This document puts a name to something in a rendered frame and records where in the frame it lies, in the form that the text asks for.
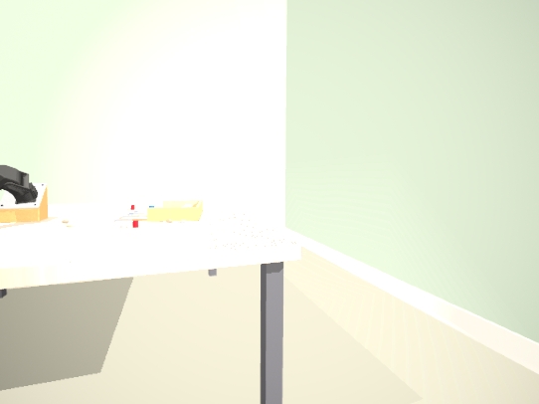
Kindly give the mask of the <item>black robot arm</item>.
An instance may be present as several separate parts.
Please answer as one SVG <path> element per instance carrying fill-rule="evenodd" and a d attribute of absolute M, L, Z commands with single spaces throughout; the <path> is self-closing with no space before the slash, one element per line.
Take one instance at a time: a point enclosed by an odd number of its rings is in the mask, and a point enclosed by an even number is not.
<path fill-rule="evenodd" d="M 38 189 L 29 180 L 29 173 L 16 167 L 0 165 L 0 190 L 8 191 L 15 198 L 15 204 L 36 203 Z"/>

